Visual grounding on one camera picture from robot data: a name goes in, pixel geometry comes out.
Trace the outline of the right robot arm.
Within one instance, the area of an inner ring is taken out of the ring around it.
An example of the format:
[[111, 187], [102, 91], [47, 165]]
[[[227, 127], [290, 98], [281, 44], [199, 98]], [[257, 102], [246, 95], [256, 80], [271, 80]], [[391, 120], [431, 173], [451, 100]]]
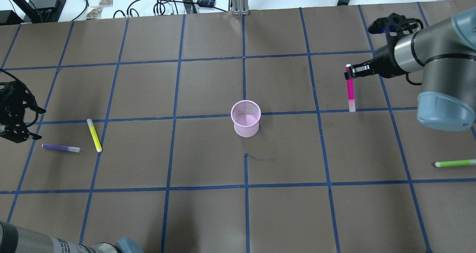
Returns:
[[344, 77], [390, 79], [422, 71], [418, 122], [435, 130], [466, 131], [475, 123], [475, 24], [475, 8], [426, 28], [420, 19], [396, 13], [378, 18], [368, 32], [384, 33], [386, 45], [372, 59], [347, 65]]

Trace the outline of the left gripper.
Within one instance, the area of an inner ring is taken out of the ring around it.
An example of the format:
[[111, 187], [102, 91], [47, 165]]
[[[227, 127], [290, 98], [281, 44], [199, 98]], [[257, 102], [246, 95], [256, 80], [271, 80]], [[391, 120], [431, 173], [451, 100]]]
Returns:
[[26, 109], [37, 112], [35, 97], [20, 81], [1, 83], [1, 129], [0, 136], [14, 143], [40, 140], [42, 136], [29, 131], [31, 124], [24, 121]]

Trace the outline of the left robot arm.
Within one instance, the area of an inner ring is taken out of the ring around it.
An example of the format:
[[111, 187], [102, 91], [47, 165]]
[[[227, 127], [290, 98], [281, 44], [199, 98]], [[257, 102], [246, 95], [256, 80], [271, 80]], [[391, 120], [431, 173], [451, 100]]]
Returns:
[[[15, 143], [39, 140], [41, 136], [29, 131], [24, 122], [25, 110], [36, 114], [46, 111], [37, 105], [31, 91], [21, 81], [1, 83], [1, 137]], [[43, 233], [17, 227], [1, 221], [2, 253], [142, 253], [131, 238], [124, 237], [117, 243], [97, 243], [84, 246]]]

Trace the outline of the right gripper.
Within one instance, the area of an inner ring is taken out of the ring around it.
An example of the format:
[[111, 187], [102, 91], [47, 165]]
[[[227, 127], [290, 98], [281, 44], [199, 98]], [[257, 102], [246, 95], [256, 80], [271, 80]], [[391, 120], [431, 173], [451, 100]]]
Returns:
[[401, 75], [401, 68], [396, 63], [391, 49], [378, 49], [370, 62], [347, 64], [344, 73], [345, 80], [352, 80], [378, 74], [390, 79]]

